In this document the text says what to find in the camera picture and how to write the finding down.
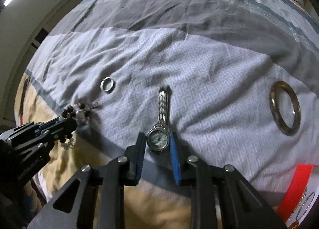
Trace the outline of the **silver wristwatch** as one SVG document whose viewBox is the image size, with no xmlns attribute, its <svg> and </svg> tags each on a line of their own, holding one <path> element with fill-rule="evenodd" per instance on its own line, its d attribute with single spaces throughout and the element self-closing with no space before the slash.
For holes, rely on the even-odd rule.
<svg viewBox="0 0 319 229">
<path fill-rule="evenodd" d="M 157 122 L 146 135 L 147 145 L 150 152 L 161 153 L 170 144 L 168 132 L 170 87 L 160 87 L 158 93 L 158 115 Z"/>
</svg>

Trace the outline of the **red jewelry box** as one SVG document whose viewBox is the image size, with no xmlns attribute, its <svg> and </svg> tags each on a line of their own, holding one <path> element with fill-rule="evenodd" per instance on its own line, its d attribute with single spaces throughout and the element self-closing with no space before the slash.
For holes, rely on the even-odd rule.
<svg viewBox="0 0 319 229">
<path fill-rule="evenodd" d="M 297 212 L 310 193 L 315 192 L 315 201 L 301 223 L 296 221 Z M 318 165 L 299 164 L 291 184 L 277 209 L 287 228 L 318 228 Z"/>
</svg>

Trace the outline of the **black smartphone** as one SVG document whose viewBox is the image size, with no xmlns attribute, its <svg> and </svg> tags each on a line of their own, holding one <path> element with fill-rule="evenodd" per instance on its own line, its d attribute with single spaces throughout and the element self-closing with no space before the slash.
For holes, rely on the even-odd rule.
<svg viewBox="0 0 319 229">
<path fill-rule="evenodd" d="M 24 99 L 25 99 L 25 95 L 30 83 L 30 77 L 28 77 L 25 81 L 24 81 L 24 85 L 23 85 L 23 90 L 22 90 L 22 95 L 21 95 L 21 101 L 20 101 L 20 108 L 19 108 L 19 117 L 23 116 L 23 108 L 24 108 Z"/>
</svg>

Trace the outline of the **thin silver hoop bangle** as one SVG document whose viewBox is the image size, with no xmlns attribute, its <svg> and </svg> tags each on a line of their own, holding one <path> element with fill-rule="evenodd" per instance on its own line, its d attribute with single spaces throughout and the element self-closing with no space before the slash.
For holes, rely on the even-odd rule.
<svg viewBox="0 0 319 229">
<path fill-rule="evenodd" d="M 315 196 L 316 196 L 316 193 L 312 192 L 309 194 L 309 196 L 307 196 L 305 198 L 304 202 L 301 204 L 301 206 L 297 212 L 296 221 L 301 223 L 301 221 L 303 220 L 303 217 L 305 217 L 305 215 L 311 209 L 313 202 L 315 201 Z"/>
</svg>

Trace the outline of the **dark jade bangle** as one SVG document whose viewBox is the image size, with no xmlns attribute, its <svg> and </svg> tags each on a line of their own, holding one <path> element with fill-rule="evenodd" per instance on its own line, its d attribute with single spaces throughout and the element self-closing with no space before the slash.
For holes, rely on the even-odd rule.
<svg viewBox="0 0 319 229">
<path fill-rule="evenodd" d="M 269 92 L 270 111 L 279 130 L 288 136 L 295 135 L 301 125 L 301 108 L 292 87 L 276 81 Z"/>
</svg>

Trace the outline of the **striped duvet cover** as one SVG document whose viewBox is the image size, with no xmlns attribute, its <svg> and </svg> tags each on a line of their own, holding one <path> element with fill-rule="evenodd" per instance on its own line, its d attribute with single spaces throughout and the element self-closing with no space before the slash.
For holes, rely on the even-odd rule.
<svg viewBox="0 0 319 229">
<path fill-rule="evenodd" d="M 77 122 L 35 174 L 47 203 L 84 165 L 105 166 L 147 135 L 166 86 L 169 137 L 211 166 L 233 165 L 273 209 L 297 166 L 318 164 L 318 22 L 291 0 L 83 0 L 31 58 L 17 109 L 28 77 L 21 123 Z M 292 136 L 270 111 L 280 80 L 301 108 Z M 170 144 L 154 153 L 146 139 L 124 228 L 191 228 L 191 194 L 175 183 Z"/>
</svg>

